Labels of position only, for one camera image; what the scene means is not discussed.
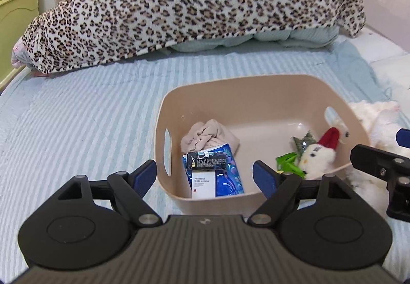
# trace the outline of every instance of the white pillow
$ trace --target white pillow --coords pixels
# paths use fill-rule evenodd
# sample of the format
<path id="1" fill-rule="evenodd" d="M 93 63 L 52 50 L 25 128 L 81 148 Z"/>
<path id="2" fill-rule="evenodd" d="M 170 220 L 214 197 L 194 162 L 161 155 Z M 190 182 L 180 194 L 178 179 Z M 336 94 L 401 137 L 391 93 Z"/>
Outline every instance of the white pillow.
<path id="1" fill-rule="evenodd" d="M 410 54 L 372 63 L 380 85 L 391 92 L 392 100 L 400 104 L 410 118 Z"/>
<path id="2" fill-rule="evenodd" d="M 406 51 L 388 38 L 376 33 L 369 27 L 364 27 L 356 38 L 350 38 L 340 33 L 336 42 L 350 41 L 360 55 L 369 64 L 381 59 L 403 56 Z"/>

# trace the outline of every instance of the red plush comb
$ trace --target red plush comb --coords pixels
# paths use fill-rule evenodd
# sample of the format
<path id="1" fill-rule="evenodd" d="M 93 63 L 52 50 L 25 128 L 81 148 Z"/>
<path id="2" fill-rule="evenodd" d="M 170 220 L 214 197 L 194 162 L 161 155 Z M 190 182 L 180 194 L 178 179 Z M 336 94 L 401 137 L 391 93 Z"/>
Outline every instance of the red plush comb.
<path id="1" fill-rule="evenodd" d="M 325 132 L 318 144 L 336 150 L 337 142 L 339 141 L 340 132 L 336 128 L 330 128 Z"/>

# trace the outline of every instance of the plush chicken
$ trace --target plush chicken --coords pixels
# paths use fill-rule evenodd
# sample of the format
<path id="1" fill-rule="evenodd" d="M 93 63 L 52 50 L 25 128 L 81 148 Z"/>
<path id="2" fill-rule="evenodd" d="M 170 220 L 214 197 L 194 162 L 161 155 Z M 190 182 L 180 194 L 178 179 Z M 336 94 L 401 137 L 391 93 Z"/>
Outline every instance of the plush chicken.
<path id="1" fill-rule="evenodd" d="M 318 180 L 329 171 L 335 161 L 339 136 L 338 129 L 330 128 L 316 144 L 307 147 L 299 161 L 299 168 L 306 173 L 305 179 Z"/>

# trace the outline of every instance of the beige cloth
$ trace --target beige cloth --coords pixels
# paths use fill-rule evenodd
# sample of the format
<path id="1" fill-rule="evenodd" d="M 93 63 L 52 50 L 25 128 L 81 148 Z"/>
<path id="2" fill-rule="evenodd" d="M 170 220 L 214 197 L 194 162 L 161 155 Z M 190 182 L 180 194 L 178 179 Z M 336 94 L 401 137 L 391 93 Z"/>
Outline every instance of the beige cloth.
<path id="1" fill-rule="evenodd" d="M 195 123 L 181 140 L 181 151 L 198 152 L 228 143 L 232 154 L 238 149 L 239 139 L 216 120 Z"/>

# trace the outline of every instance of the striped bedsheet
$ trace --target striped bedsheet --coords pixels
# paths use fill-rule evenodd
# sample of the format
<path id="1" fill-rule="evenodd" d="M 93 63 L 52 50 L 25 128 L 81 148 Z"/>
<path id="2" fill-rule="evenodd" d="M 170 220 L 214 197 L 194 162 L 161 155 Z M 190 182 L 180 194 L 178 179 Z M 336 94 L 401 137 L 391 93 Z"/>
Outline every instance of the striped bedsheet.
<path id="1" fill-rule="evenodd" d="M 249 41 L 195 54 L 156 52 L 50 78 L 21 72 L 0 96 L 0 279 L 11 281 L 26 269 L 18 229 L 73 175 L 105 179 L 153 158 L 157 113 L 167 92 L 257 74 L 311 74 L 347 102 L 388 100 L 348 42 L 306 51 Z M 145 200 L 163 218 L 180 213 L 157 185 Z M 410 277 L 410 225 L 389 221 L 395 240 L 385 266 L 404 280 Z"/>

